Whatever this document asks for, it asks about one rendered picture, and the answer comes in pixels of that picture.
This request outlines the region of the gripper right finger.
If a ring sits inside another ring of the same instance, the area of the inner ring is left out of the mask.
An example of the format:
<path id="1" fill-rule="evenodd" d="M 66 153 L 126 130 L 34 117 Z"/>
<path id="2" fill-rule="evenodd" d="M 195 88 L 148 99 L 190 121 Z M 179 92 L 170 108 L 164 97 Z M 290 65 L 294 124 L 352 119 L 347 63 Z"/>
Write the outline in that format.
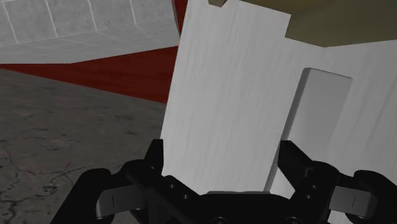
<path id="1" fill-rule="evenodd" d="M 277 166 L 294 189 L 283 224 L 330 224 L 332 211 L 352 224 L 397 224 L 397 185 L 378 172 L 347 176 L 290 140 L 279 143 Z"/>

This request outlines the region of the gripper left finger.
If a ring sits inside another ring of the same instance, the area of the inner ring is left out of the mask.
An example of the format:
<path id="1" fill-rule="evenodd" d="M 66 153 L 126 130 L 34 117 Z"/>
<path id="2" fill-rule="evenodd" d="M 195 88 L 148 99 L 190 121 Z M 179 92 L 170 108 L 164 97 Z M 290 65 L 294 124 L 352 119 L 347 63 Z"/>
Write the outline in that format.
<path id="1" fill-rule="evenodd" d="M 163 176 L 164 142 L 152 140 L 143 159 L 125 162 L 115 174 L 90 169 L 81 174 L 50 224 L 112 224 L 128 211 L 138 224 L 200 224 L 198 194 Z"/>

